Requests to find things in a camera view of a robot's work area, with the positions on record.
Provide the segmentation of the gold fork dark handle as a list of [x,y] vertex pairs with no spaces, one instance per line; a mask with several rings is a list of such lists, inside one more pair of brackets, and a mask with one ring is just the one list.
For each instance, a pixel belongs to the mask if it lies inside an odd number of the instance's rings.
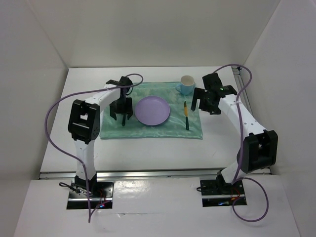
[[123,117],[122,117],[122,126],[125,126],[125,121],[126,121],[126,114],[123,114]]

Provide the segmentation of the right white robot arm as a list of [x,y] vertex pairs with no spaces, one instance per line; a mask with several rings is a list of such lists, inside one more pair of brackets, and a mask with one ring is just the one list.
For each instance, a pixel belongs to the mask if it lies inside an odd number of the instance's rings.
[[217,73],[207,74],[202,80],[204,89],[194,89],[191,110],[196,110],[199,100],[200,110],[210,115],[224,113],[239,131],[242,141],[236,161],[217,174],[216,190],[225,194],[237,179],[275,164],[278,135],[253,117],[237,98],[237,91],[231,85],[224,86]]

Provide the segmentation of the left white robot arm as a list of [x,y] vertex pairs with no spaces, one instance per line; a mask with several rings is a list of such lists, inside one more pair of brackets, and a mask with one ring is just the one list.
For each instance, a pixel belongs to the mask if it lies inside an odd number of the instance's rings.
[[68,131],[76,147],[77,164],[75,184],[86,197],[97,193],[97,172],[94,165],[94,143],[101,131],[103,111],[110,107],[110,117],[117,120],[122,115],[122,126],[133,115],[132,99],[128,97],[133,82],[127,76],[119,81],[106,82],[106,91],[98,92],[86,100],[72,104]]

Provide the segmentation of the purple plastic plate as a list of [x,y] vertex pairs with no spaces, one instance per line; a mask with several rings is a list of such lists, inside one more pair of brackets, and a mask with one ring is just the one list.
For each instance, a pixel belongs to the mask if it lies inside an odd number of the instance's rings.
[[135,106],[135,116],[144,125],[157,126],[170,115],[170,105],[159,96],[146,96]]

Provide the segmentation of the blue and white mug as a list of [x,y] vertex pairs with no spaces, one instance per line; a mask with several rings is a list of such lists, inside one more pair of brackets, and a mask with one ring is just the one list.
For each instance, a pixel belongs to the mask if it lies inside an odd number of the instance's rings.
[[182,95],[189,95],[194,91],[195,80],[192,76],[182,76],[180,83],[175,87],[175,89]]

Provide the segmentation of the gold knife dark handle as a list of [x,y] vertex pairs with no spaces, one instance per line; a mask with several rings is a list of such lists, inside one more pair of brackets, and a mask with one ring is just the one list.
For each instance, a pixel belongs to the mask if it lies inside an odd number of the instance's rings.
[[186,130],[190,129],[189,126],[189,119],[188,119],[188,109],[187,109],[187,102],[184,102],[184,115],[185,115],[185,119],[186,119]]

